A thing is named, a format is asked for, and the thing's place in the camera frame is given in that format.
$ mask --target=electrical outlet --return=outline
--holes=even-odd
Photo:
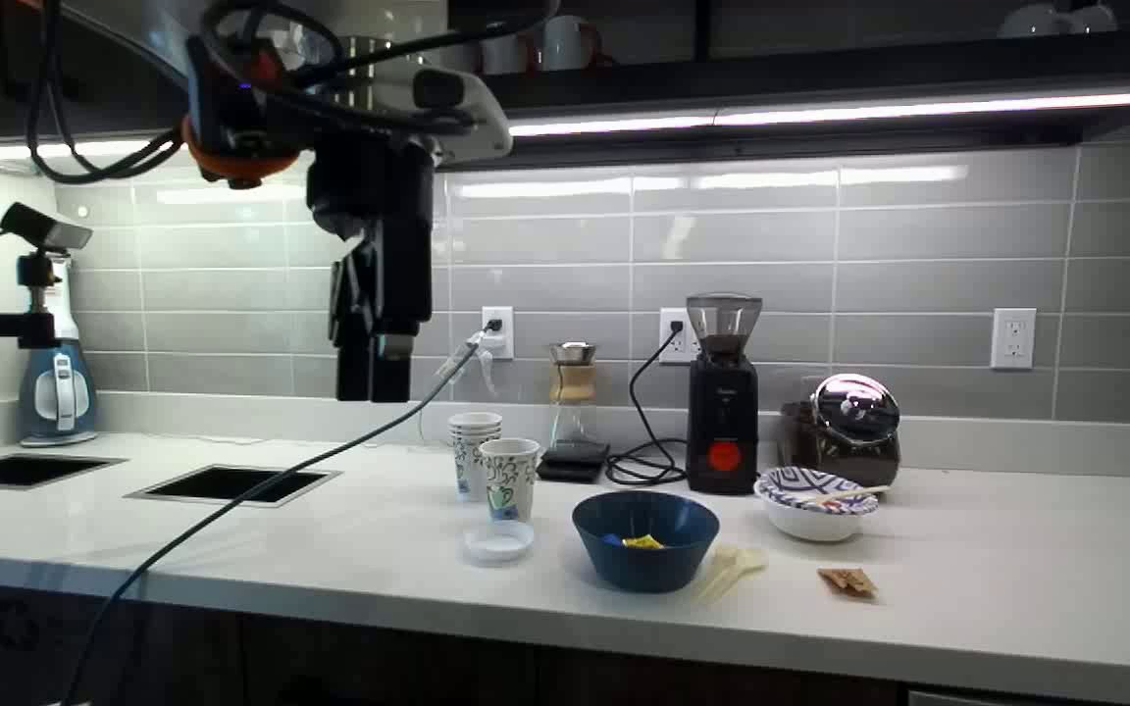
[[[697,337],[686,323],[686,307],[657,307],[655,344],[671,337],[671,326],[681,326],[671,350],[657,352],[664,366],[690,366],[697,357]]]
[[[994,311],[994,370],[1030,370],[1034,366],[1034,307]]]
[[[499,333],[487,333],[487,344],[482,350],[489,350],[489,357],[515,357],[516,352],[516,344],[515,344],[515,307],[482,307],[482,331],[489,326],[489,323],[499,323]]]

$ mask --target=bowl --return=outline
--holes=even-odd
[[[877,509],[877,500],[859,484],[810,466],[766,472],[753,496],[774,531],[820,545],[855,537],[863,519]]]
[[[719,537],[719,513],[680,496],[620,489],[571,506],[571,527],[597,573],[622,594],[690,586]]]

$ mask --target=black coffee grinder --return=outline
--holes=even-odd
[[[758,484],[758,370],[744,343],[759,297],[686,297],[697,337],[686,409],[686,486],[703,496],[753,496]]]

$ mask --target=kitchen counter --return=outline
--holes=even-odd
[[[0,586],[111,594],[214,503],[130,500],[208,464],[290,466],[325,443],[103,435],[57,454],[125,459],[0,489]],[[903,472],[848,545],[801,545],[753,500],[705,500],[719,545],[767,562],[723,602],[627,596],[591,575],[570,509],[600,486],[540,484],[536,545],[465,566],[487,520],[453,500],[435,443],[372,443],[325,484],[244,506],[157,566],[132,602],[402,630],[863,673],[922,685],[1130,702],[1130,479]],[[859,566],[877,602],[830,596],[816,568]]]

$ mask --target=sink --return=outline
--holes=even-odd
[[[111,464],[116,459],[6,454],[0,459],[0,486],[43,486]]]
[[[256,484],[269,479],[279,472],[249,472],[249,466],[204,466],[196,473],[171,479],[166,486],[142,489],[137,500],[238,500]],[[308,484],[329,473],[290,473],[286,484],[269,486],[266,496],[256,496],[247,503],[281,503]]]

